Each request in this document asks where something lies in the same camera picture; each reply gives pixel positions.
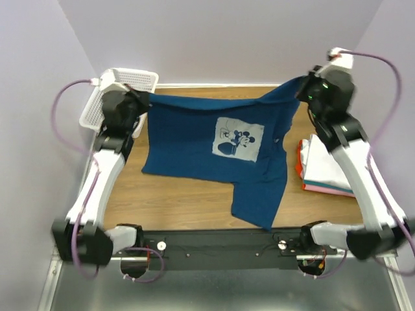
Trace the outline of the blue t-shirt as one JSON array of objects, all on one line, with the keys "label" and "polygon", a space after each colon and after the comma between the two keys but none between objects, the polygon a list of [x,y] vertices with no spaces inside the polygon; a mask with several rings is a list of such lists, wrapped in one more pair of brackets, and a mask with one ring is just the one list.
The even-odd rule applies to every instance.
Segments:
[{"label": "blue t-shirt", "polygon": [[300,105],[300,82],[249,99],[152,94],[142,171],[230,183],[231,214],[270,230],[287,184],[283,140]]}]

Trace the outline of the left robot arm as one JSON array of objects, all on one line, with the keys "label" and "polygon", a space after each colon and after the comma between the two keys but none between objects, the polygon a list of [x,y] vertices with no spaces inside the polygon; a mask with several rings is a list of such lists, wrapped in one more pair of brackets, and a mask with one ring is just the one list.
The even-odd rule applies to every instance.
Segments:
[{"label": "left robot arm", "polygon": [[105,231],[104,213],[116,179],[131,153],[140,118],[150,108],[150,94],[127,87],[102,96],[104,119],[93,145],[93,164],[78,198],[63,220],[55,220],[52,234],[61,259],[81,267],[106,266],[124,250],[136,256],[143,250],[139,225],[121,224]]}]

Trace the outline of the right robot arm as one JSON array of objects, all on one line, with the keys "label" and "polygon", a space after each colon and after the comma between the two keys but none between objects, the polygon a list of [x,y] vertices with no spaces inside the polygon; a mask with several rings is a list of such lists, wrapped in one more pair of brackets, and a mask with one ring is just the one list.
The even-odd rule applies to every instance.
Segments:
[{"label": "right robot arm", "polygon": [[363,219],[361,225],[319,221],[303,226],[298,245],[307,254],[333,246],[366,260],[395,250],[414,236],[414,220],[391,197],[375,165],[367,163],[367,135],[348,113],[354,89],[348,69],[317,65],[302,78],[296,95],[307,103],[316,134],[342,169]]}]

